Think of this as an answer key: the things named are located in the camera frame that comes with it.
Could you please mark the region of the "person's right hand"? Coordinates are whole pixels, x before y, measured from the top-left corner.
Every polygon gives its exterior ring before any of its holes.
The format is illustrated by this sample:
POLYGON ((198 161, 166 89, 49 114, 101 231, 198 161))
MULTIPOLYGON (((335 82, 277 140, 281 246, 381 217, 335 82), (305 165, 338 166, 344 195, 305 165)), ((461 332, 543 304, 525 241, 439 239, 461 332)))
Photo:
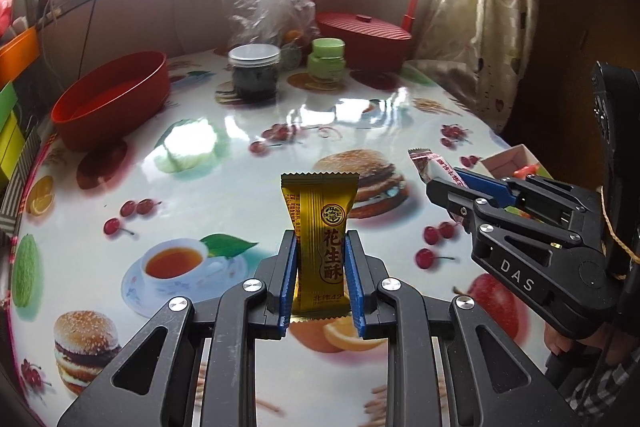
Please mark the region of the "person's right hand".
POLYGON ((560 334, 551 325, 544 325, 544 344, 551 353, 557 357, 561 353, 570 351, 574 346, 574 341, 560 334))

